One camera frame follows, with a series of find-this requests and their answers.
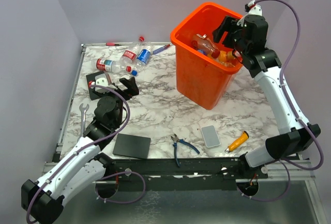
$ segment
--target silver wrench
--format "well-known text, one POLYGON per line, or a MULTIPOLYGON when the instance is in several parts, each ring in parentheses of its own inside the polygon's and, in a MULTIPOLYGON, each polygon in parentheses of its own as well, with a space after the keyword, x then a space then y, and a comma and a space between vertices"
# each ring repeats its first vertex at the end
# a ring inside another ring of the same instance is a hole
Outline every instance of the silver wrench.
POLYGON ((81 111, 81 134, 79 135, 78 139, 80 139, 81 137, 83 137, 83 133, 85 131, 85 121, 86 121, 86 111, 89 108, 89 105, 87 104, 86 107, 83 107, 83 103, 80 104, 79 106, 79 110, 81 111))

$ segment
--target white marble table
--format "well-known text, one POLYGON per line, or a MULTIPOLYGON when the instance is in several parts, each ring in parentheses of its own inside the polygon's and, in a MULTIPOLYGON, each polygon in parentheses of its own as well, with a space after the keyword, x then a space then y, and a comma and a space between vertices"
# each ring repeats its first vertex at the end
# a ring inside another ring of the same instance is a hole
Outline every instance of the white marble table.
MULTIPOLYGON (((86 48, 86 53, 74 94, 72 109, 63 139, 61 158, 76 144, 80 133, 81 114, 79 105, 88 103, 86 126, 93 119, 93 111, 98 100, 91 101, 88 96, 85 76, 96 72, 92 70, 91 60, 106 57, 118 60, 125 47, 86 48)), ((178 158, 233 157, 249 152, 262 145, 266 138, 278 134, 274 114, 260 87, 242 68, 219 103, 212 110, 205 110, 176 90, 175 47, 171 46, 151 58, 146 69, 139 73, 136 82, 140 90, 138 96, 128 101, 131 119, 122 133, 152 139, 148 158, 173 158, 173 142, 170 135, 176 133, 198 148, 200 154, 187 146, 178 145, 178 158), (207 148, 204 144, 201 128, 214 125, 221 145, 207 148), (250 138, 230 154, 224 150, 243 131, 250 138)), ((127 74, 113 74, 112 81, 119 83, 120 77, 129 78, 127 74)), ((112 158, 116 137, 103 150, 112 158)))

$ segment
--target metal frame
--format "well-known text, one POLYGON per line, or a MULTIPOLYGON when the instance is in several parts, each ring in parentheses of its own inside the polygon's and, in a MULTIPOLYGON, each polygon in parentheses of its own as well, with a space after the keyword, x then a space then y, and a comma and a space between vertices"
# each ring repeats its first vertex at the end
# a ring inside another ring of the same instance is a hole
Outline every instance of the metal frame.
MULTIPOLYGON (((165 45, 168 44, 168 42, 152 42, 155 45, 165 45)), ((122 45, 128 45, 130 44, 129 42, 121 42, 119 44, 122 45)), ((82 67, 82 63, 84 60, 84 56, 85 56, 85 51, 87 47, 93 47, 93 46, 105 46, 105 43, 91 43, 91 44, 82 44, 82 53, 81 53, 81 57, 80 57, 80 61, 79 61, 79 66, 76 72, 76 77, 75 77, 75 81, 71 90, 71 94, 70 94, 70 100, 68 102, 68 107, 67 107, 67 111, 66 111, 66 115, 64 118, 64 123, 62 125, 62 129, 58 138, 58 142, 57 142, 57 147, 56 147, 56 151, 55 154, 60 154, 61 150, 62 150, 62 146, 63 146, 63 138, 64 138, 64 134, 66 132, 66 128, 67 128, 67 123, 68 123, 68 119, 70 116, 70 111, 71 111, 71 107, 72 107, 72 102, 73 102, 73 97, 77 88, 77 83, 78 83, 78 79, 79 79, 79 75, 80 75, 80 71, 81 71, 81 67, 82 67)), ((298 164, 304 165, 304 166, 309 166, 310 160, 297 160, 296 161, 298 164)), ((51 162, 51 163, 45 163, 44 169, 43 169, 43 174, 47 173, 48 171, 50 171, 57 163, 55 162, 51 162)), ((291 164, 285 163, 285 165, 288 167, 289 171, 290 171, 290 175, 291 175, 291 180, 292 181, 305 181, 306 186, 307 186, 307 190, 310 196, 310 200, 312 202, 313 205, 313 210, 315 212, 315 215, 317 217, 317 220, 319 223, 324 224, 327 223, 327 219, 326 219, 326 215, 324 213, 324 208, 320 199, 320 196, 318 194, 317 188, 316 188, 316 184, 315 184, 315 175, 313 174, 313 172, 310 171, 304 171, 301 169, 298 169, 297 167, 294 167, 291 164)), ((268 178, 265 179, 259 179, 260 182, 267 182, 267 181, 287 181, 287 173, 285 168, 283 167, 283 165, 281 163, 274 163, 271 165, 267 165, 266 166, 268 169, 268 178)), ((236 179, 236 182, 247 182, 248 180, 244 180, 244 179, 236 179)), ((97 184, 104 184, 104 183, 111 183, 111 181, 108 182, 94 182, 97 184)))

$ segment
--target blue bottle label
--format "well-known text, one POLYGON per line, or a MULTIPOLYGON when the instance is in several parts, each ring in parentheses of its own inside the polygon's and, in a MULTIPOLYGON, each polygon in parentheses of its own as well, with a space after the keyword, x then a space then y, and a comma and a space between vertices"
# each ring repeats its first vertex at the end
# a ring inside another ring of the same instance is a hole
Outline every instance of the blue bottle label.
POLYGON ((151 55, 151 52, 149 50, 143 49, 139 53, 137 59, 139 59, 144 64, 147 64, 147 61, 148 61, 148 58, 149 58, 150 55, 151 55))

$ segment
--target orange plastic container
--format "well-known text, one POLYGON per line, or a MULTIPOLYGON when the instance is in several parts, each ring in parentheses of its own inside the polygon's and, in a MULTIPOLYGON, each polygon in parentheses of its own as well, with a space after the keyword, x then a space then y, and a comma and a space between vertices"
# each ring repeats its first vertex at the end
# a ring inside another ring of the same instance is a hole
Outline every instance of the orange plastic container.
MULTIPOLYGON (((225 16, 242 17, 218 4, 204 3, 170 35, 171 42, 176 46, 177 90, 207 110, 217 104, 242 64, 235 60, 234 67, 221 65, 196 51, 191 46, 191 37, 206 34, 212 40, 212 32, 225 16)), ((215 45, 221 51, 230 51, 222 45, 223 38, 215 45)))

